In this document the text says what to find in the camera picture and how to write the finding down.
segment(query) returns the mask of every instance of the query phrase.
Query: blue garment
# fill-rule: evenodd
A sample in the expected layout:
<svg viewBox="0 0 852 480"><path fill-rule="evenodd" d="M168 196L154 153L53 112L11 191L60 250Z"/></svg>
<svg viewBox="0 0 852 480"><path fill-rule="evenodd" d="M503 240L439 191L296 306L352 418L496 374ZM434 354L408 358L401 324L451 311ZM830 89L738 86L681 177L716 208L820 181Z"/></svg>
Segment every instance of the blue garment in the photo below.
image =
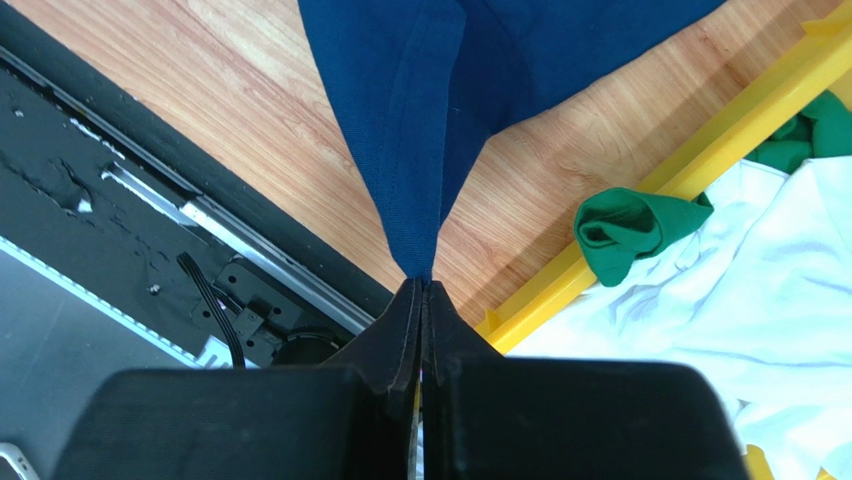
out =
<svg viewBox="0 0 852 480"><path fill-rule="evenodd" d="M300 0L343 136L410 278L485 141L723 0Z"/></svg>

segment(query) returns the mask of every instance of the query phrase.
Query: yellow bin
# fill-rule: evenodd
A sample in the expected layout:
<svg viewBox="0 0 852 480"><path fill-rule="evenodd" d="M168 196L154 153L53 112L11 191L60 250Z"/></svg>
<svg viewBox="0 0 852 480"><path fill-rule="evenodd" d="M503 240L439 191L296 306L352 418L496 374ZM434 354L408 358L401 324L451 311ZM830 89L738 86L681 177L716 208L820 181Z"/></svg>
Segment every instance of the yellow bin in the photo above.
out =
<svg viewBox="0 0 852 480"><path fill-rule="evenodd" d="M803 25L806 36L719 114L660 164L637 190L693 199L825 90L852 108L852 0L823 20ZM476 330L506 353L559 313L595 281L574 242ZM759 450L747 463L771 479ZM820 480L830 479L826 474Z"/></svg>

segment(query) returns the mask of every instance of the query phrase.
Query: yellow plastic basket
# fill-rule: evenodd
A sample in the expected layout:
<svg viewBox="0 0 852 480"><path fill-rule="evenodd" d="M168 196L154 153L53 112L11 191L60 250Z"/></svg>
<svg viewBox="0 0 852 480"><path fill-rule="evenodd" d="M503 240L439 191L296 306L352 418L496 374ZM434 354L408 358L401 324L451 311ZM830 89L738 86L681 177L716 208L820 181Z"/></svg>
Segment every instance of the yellow plastic basket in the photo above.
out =
<svg viewBox="0 0 852 480"><path fill-rule="evenodd" d="M852 108L852 0L803 24L805 38L648 175L642 192L693 199L825 90ZM569 245L476 330L506 353L595 281L577 242ZM759 450L747 463L771 479ZM822 473L819 480L831 477Z"/></svg>

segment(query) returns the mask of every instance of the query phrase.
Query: laundry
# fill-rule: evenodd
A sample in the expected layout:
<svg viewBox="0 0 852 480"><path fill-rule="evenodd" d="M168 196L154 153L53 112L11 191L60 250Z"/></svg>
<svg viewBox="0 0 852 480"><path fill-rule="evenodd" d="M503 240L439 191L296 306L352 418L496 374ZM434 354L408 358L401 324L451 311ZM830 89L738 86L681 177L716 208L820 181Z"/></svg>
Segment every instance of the laundry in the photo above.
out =
<svg viewBox="0 0 852 480"><path fill-rule="evenodd" d="M485 141L556 106L723 0L300 0L320 77L408 277Z"/></svg>
<svg viewBox="0 0 852 480"><path fill-rule="evenodd" d="M739 162L708 188L701 228L619 286L591 287L510 355L690 365L776 480L820 466L852 478L835 455L852 448L850 182L852 157L789 177Z"/></svg>
<svg viewBox="0 0 852 480"><path fill-rule="evenodd" d="M808 158L844 155L852 155L852 113L825 92L746 158L793 173Z"/></svg>
<svg viewBox="0 0 852 480"><path fill-rule="evenodd" d="M611 188L580 205L574 237L601 284L613 287L634 260L658 255L696 231L711 213L709 204Z"/></svg>

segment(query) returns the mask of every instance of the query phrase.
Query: green cloth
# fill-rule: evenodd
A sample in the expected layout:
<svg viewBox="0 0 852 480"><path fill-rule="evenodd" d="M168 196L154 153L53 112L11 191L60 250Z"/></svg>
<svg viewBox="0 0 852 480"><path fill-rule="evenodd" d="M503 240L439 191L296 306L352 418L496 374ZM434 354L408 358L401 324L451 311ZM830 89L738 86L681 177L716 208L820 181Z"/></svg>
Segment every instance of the green cloth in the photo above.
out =
<svg viewBox="0 0 852 480"><path fill-rule="evenodd" d="M598 280L614 287L634 260L658 255L711 213L709 203L612 188L580 205L574 235Z"/></svg>
<svg viewBox="0 0 852 480"><path fill-rule="evenodd" d="M809 158L852 155L852 113L825 92L760 144L746 159L793 173Z"/></svg>

